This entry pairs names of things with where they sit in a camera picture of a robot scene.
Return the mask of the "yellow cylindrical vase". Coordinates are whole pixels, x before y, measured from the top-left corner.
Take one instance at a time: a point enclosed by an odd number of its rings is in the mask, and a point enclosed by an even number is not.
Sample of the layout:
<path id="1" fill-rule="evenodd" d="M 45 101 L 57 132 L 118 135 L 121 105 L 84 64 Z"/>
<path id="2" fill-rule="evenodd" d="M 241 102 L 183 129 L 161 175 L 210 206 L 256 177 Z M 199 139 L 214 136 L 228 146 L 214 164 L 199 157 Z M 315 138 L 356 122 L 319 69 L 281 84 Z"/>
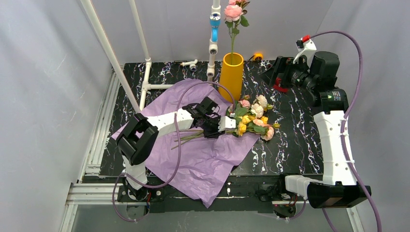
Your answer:
<path id="1" fill-rule="evenodd" d="M 228 53 L 223 57 L 219 83 L 228 89 L 234 100 L 241 97 L 243 85 L 244 59 L 238 53 Z"/>

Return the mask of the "red printed ribbon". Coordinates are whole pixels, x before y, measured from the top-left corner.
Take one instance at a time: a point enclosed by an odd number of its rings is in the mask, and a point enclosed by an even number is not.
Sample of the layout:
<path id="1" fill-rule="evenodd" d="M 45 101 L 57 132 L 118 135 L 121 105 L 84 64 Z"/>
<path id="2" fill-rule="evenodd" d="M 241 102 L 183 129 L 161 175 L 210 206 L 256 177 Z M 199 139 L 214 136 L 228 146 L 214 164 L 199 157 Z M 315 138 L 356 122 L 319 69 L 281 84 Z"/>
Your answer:
<path id="1" fill-rule="evenodd" d="M 284 87 L 281 85 L 281 78 L 279 78 L 279 77 L 276 78 L 275 83 L 274 83 L 274 85 L 273 85 L 273 88 L 274 88 L 275 90 L 281 92 L 281 93 L 287 93 L 288 90 L 289 90 L 288 88 L 284 88 Z"/>

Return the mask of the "blue pipe valve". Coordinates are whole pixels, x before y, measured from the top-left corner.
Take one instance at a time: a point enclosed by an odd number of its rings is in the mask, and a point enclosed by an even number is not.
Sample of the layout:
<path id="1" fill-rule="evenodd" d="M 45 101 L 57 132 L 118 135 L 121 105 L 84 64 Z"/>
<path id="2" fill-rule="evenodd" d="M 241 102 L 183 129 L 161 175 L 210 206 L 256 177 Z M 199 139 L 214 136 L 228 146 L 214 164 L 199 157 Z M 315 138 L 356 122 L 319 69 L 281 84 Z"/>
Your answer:
<path id="1" fill-rule="evenodd" d="M 215 43 L 218 41 L 218 31 L 221 21 L 221 15 L 218 12 L 214 12 L 209 17 L 209 23 L 211 26 L 211 42 Z"/>

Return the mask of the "pink rose flower stem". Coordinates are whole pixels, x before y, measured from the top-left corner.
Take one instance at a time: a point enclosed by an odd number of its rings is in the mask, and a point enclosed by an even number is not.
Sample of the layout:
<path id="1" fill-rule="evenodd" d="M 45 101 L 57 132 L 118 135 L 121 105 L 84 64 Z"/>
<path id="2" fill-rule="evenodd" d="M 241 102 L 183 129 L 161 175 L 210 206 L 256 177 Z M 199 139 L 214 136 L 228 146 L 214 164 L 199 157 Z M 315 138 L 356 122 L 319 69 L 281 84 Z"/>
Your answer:
<path id="1" fill-rule="evenodd" d="M 224 9 L 225 25 L 228 28 L 228 33 L 231 39 L 231 52 L 228 59 L 229 64 L 234 65 L 234 43 L 237 35 L 240 33 L 239 26 L 248 27 L 249 22 L 245 15 L 247 14 L 246 7 L 249 5 L 249 0 L 229 0 L 228 5 Z"/>

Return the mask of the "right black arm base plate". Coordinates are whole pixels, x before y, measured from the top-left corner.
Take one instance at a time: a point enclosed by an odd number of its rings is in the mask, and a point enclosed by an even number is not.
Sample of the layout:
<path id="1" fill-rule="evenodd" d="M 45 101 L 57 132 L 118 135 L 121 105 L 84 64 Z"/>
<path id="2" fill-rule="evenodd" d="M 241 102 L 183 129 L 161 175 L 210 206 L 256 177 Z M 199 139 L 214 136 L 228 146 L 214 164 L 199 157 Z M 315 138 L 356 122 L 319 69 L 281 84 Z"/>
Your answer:
<path id="1" fill-rule="evenodd" d="M 272 185 L 270 184 L 259 185 L 255 194 L 259 198 L 259 200 L 262 202 L 289 201 L 289 204 L 292 204 L 293 202 L 298 201 L 298 200 L 300 201 L 306 200 L 303 196 L 300 196 L 297 193 L 286 190 L 284 184 L 281 182 L 276 182 Z"/>

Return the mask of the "white PVC pipe frame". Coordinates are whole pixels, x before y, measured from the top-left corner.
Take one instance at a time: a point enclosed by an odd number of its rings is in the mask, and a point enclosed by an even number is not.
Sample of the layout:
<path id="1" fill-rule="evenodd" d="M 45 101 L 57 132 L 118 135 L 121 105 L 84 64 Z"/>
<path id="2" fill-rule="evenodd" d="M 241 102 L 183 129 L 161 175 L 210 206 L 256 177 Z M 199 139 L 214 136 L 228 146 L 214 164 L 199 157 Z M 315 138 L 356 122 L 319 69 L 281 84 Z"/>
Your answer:
<path id="1" fill-rule="evenodd" d="M 91 25 L 97 35 L 97 38 L 106 54 L 108 57 L 112 67 L 114 68 L 115 73 L 117 74 L 117 78 L 119 79 L 120 83 L 122 84 L 122 87 L 124 91 L 126 92 L 128 99 L 130 103 L 132 104 L 132 107 L 135 112 L 140 112 L 141 109 L 144 108 L 145 106 L 145 100 L 146 100 L 146 93 L 150 89 L 168 89 L 171 87 L 171 85 L 151 85 L 148 81 L 149 79 L 149 73 L 150 73 L 150 67 L 152 65 L 151 57 L 149 55 L 148 47 L 146 44 L 146 40 L 144 37 L 144 32 L 142 29 L 141 21 L 139 18 L 138 10 L 135 1 L 130 0 L 129 5 L 130 9 L 132 11 L 133 19 L 136 25 L 137 33 L 139 36 L 139 40 L 141 42 L 141 47 L 143 49 L 144 53 L 144 58 L 146 62 L 146 71 L 145 71 L 145 76 L 142 84 L 142 92 L 141 92 L 141 97 L 140 97 L 140 102 L 137 102 L 135 95 L 133 94 L 133 91 L 125 77 L 124 72 L 121 69 L 121 66 L 119 64 L 118 58 L 114 52 L 114 49 L 110 43 L 110 40 L 106 34 L 106 31 L 101 23 L 101 20 L 99 19 L 99 16 L 95 10 L 95 7 L 93 5 L 93 2 L 90 0 L 82 0 L 80 1 L 88 19 L 91 22 Z"/>

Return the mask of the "pink paper flower bouquet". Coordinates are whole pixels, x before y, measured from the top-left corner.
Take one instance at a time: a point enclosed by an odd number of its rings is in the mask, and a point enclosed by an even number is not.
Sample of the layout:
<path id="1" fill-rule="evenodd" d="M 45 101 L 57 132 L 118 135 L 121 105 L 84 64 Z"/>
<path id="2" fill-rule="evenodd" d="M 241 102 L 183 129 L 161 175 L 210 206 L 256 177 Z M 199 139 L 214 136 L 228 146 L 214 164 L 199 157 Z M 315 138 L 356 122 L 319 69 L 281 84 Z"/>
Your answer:
<path id="1" fill-rule="evenodd" d="M 227 109 L 227 115 L 235 113 L 236 127 L 225 132 L 235 137 L 253 133 L 264 141 L 269 141 L 273 138 L 275 130 L 280 128 L 279 123 L 268 123 L 267 112 L 272 109 L 273 105 L 268 103 L 264 95 L 257 95 L 253 102 L 250 102 L 249 95 L 245 95 L 236 102 L 235 111 L 231 106 Z"/>

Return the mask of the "purple pink wrapping paper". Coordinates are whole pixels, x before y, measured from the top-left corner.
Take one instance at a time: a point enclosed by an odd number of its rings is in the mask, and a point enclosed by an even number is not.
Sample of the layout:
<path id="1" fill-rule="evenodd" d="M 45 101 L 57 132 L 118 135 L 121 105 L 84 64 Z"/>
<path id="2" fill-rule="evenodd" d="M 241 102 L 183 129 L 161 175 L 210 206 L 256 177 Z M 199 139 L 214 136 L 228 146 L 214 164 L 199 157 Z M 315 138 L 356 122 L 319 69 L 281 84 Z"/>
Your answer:
<path id="1" fill-rule="evenodd" d="M 186 79 L 164 91 L 141 113 L 146 117 L 159 116 L 189 103 L 200 103 L 205 97 L 219 105 L 220 115 L 224 115 L 230 106 L 211 85 L 197 79 Z M 146 167 L 163 181 L 167 181 L 175 170 L 178 157 L 176 139 L 176 133 L 159 137 L 145 161 Z M 204 206 L 209 207 L 233 167 L 244 160 L 258 139 L 259 136 L 253 133 L 240 137 L 224 134 L 217 139 L 199 138 L 183 144 L 180 166 L 170 182 L 171 186 L 194 200 L 202 200 Z"/>

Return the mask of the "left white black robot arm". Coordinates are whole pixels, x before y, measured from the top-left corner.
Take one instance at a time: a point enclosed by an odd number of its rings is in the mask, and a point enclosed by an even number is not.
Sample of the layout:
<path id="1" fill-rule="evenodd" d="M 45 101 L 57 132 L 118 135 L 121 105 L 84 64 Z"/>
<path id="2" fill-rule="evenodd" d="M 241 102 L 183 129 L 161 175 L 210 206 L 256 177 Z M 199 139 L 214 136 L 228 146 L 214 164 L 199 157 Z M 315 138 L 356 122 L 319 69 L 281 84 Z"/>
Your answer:
<path id="1" fill-rule="evenodd" d="M 149 188 L 145 161 L 158 138 L 182 130 L 201 128 L 205 138 L 218 138 L 225 133 L 224 120 L 215 110 L 218 104 L 205 97 L 177 111 L 146 117 L 135 114 L 116 137 L 116 145 L 126 164 L 125 176 L 134 190 Z"/>

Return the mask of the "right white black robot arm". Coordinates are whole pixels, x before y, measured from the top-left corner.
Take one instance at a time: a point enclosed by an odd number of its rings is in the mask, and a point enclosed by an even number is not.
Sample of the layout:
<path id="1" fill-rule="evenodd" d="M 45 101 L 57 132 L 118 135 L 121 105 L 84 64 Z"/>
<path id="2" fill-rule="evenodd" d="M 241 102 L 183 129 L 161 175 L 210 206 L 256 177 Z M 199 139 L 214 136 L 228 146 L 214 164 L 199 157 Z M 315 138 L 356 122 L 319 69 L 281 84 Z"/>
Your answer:
<path id="1" fill-rule="evenodd" d="M 319 51 L 310 65 L 306 56 L 279 56 L 263 80 L 280 92 L 292 87 L 304 90 L 318 128 L 323 155 L 322 180 L 297 174 L 282 174 L 276 185 L 278 194 L 295 194 L 313 208 L 351 208 L 366 200 L 370 186 L 360 186 L 353 174 L 349 152 L 346 92 L 336 86 L 340 62 L 338 55 Z"/>

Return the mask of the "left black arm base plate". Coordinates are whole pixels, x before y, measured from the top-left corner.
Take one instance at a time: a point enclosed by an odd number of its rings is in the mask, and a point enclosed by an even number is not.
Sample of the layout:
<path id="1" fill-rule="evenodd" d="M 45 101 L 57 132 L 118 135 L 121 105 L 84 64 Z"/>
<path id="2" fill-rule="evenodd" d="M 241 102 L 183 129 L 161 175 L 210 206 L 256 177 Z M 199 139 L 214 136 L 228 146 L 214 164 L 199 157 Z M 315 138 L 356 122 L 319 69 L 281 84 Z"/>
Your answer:
<path id="1" fill-rule="evenodd" d="M 142 187 L 135 190 L 127 185 L 121 185 L 118 190 L 116 200 L 120 203 L 156 203 L 163 202 L 163 189 L 149 189 Z"/>

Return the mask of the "small white pipe elbow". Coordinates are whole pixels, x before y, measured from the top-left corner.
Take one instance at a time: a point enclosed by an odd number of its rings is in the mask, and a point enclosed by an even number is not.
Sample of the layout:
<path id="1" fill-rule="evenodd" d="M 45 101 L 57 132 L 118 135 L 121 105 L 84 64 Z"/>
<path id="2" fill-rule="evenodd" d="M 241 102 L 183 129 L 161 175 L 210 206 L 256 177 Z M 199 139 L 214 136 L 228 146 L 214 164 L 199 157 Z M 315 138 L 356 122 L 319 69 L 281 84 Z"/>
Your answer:
<path id="1" fill-rule="evenodd" d="M 197 70 L 197 63 L 198 60 L 195 59 L 193 61 L 184 61 L 180 63 L 181 67 L 188 67 L 191 72 L 195 72 Z"/>

